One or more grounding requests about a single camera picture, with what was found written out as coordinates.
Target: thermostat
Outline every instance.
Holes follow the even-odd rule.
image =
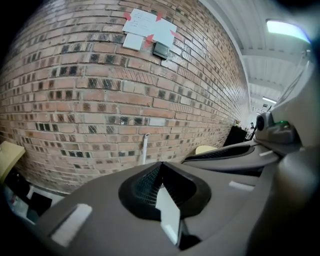
[[[168,53],[169,53],[169,47],[165,46],[162,43],[156,42],[153,50],[154,55],[157,55],[166,60],[168,58]]]

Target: black device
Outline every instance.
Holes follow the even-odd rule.
[[[162,59],[167,59],[169,53],[169,47],[165,46],[162,43],[156,42],[153,54],[161,57]]]

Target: white paper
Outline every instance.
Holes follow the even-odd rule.
[[[144,38],[140,35],[128,33],[123,42],[123,47],[139,51]]]
[[[127,20],[122,31],[147,37],[155,33],[157,16],[144,10],[133,9],[130,14],[131,20]]]
[[[153,35],[154,41],[158,41],[169,48],[172,47],[175,36],[171,31],[177,31],[176,25],[163,18],[156,21],[156,15],[139,9],[133,9],[130,16],[131,20],[126,21],[122,31],[143,37]]]
[[[179,236],[180,209],[177,207],[167,189],[159,189],[155,208],[161,211],[161,227],[171,242],[176,245]]]
[[[177,26],[162,18],[155,22],[154,30],[155,34],[153,40],[171,48],[175,39],[175,36],[171,31],[176,32]]]

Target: ceiling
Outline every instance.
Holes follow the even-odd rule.
[[[266,111],[307,63],[310,44],[269,33],[267,19],[294,24],[293,17],[272,0],[200,0],[227,31],[240,56],[248,83],[250,110]]]

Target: brick wall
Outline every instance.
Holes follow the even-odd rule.
[[[168,60],[122,47],[124,12],[177,25]],[[1,69],[0,139],[26,148],[32,183],[71,192],[141,162],[179,162],[223,145],[249,108],[244,71],[218,21],[195,0],[56,0],[16,36]]]

